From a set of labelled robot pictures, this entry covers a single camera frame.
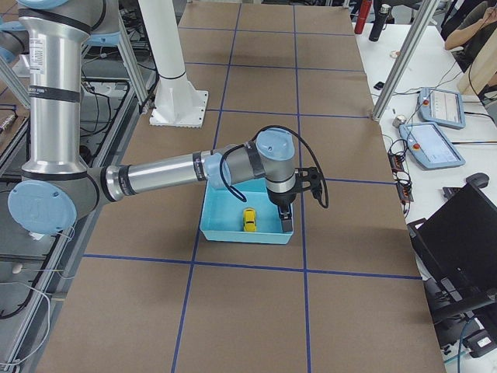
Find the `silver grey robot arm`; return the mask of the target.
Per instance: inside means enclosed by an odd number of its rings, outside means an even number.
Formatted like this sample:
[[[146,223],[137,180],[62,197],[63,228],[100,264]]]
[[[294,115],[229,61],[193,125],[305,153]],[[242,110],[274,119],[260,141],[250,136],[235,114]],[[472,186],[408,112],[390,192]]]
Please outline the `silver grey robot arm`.
[[[21,1],[19,21],[29,34],[30,159],[8,207],[24,229],[55,234],[98,207],[149,190],[262,178],[283,230],[291,230],[297,177],[289,131],[264,129],[228,150],[90,168],[79,155],[82,46],[92,37],[120,40],[119,6],[115,1]]]

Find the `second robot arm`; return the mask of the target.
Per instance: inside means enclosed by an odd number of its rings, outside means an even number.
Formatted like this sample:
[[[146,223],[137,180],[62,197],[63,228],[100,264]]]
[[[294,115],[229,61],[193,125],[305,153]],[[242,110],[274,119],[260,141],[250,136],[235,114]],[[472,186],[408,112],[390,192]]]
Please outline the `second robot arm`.
[[[19,21],[1,23],[1,58],[10,64],[30,50],[30,35]]]

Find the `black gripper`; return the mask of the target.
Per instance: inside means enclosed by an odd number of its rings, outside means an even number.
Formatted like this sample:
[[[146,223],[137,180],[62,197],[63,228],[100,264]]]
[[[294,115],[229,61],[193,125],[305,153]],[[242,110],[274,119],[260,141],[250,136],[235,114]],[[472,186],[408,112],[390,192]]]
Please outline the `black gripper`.
[[[294,202],[294,193],[290,191],[277,193],[271,190],[267,190],[267,193],[269,200],[277,206],[282,232],[291,232],[292,211],[289,206]]]

